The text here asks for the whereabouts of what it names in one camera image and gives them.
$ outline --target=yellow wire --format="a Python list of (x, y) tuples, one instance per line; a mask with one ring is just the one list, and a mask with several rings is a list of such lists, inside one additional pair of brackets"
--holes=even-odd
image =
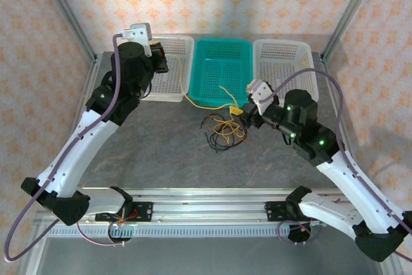
[[(197, 108), (199, 108), (199, 109), (212, 109), (212, 110), (221, 109), (221, 108), (224, 108), (225, 106), (235, 106), (236, 108), (239, 108), (239, 104), (238, 104), (236, 98), (235, 98), (231, 93), (229, 93), (229, 91), (228, 91), (226, 88), (224, 88), (223, 86), (219, 86), (219, 87), (220, 87), (221, 89), (223, 89), (223, 90), (233, 99), (234, 104), (233, 104), (233, 103), (225, 103), (225, 104), (223, 104), (222, 106), (220, 106), (220, 107), (218, 107), (218, 108), (208, 108), (208, 107), (205, 107), (205, 106), (199, 106), (199, 105), (197, 105), (196, 103), (194, 103), (194, 102), (192, 101), (192, 99), (190, 99), (190, 98), (186, 95), (186, 93), (185, 93), (185, 91), (184, 91), (184, 89), (183, 89), (183, 65), (182, 65), (182, 59), (181, 59), (178, 55), (174, 55), (174, 54), (167, 54), (167, 55), (165, 55), (165, 56), (166, 56), (166, 57), (174, 57), (174, 58), (176, 58), (176, 59), (178, 60), (178, 62), (179, 62), (179, 70), (180, 70), (180, 73), (179, 73), (180, 89), (181, 89), (183, 95), (186, 97), (186, 99), (187, 99), (191, 104), (193, 104), (193, 106), (195, 106), (195, 107), (197, 107)], [(240, 125), (239, 125), (237, 122), (234, 121), (231, 112), (229, 112), (229, 115), (230, 115), (230, 119), (229, 119), (229, 120), (219, 120), (219, 119), (213, 118), (213, 120), (216, 121), (218, 124), (217, 124), (216, 126), (214, 126), (213, 129), (212, 129), (213, 132), (215, 132), (217, 135), (221, 135), (221, 136), (226, 140), (226, 143), (227, 143), (227, 144), (229, 144), (229, 136), (230, 136), (231, 134), (236, 134), (239, 138), (243, 138), (243, 137), (245, 136), (245, 132), (241, 129)], [(216, 128), (219, 127), (219, 126), (223, 126), (223, 127), (221, 128), (221, 132), (217, 132), (217, 130), (216, 130)], [(226, 126), (229, 126), (229, 127), (231, 128), (231, 131), (230, 131), (229, 133), (225, 133)]]

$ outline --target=white basket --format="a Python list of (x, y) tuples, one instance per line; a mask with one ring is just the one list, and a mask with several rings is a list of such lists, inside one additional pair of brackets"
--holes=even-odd
[(155, 74), (150, 94), (142, 100), (180, 102), (183, 93), (180, 89), (180, 58), (183, 67), (183, 90), (189, 90), (191, 80), (194, 39), (185, 35), (156, 35), (165, 50), (169, 72)]
[[(277, 88), (293, 73), (313, 68), (314, 60), (307, 43), (290, 40), (261, 39), (253, 42), (253, 68), (255, 79), (267, 81)], [(277, 94), (283, 106), (288, 91), (299, 88), (307, 90), (314, 101), (319, 99), (316, 74), (307, 72), (292, 79)]]

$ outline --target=marble surface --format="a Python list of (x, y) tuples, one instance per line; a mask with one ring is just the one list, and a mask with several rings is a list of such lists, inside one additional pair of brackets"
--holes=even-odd
[[(105, 53), (97, 84), (110, 70)], [(321, 68), (318, 53), (313, 53)], [(335, 112), (324, 77), (317, 77), (319, 122), (334, 127)], [(247, 142), (215, 153), (200, 122), (210, 111), (182, 102), (143, 101), (102, 146), (80, 186), (155, 187), (335, 187), (284, 144), (279, 132), (251, 128)]]

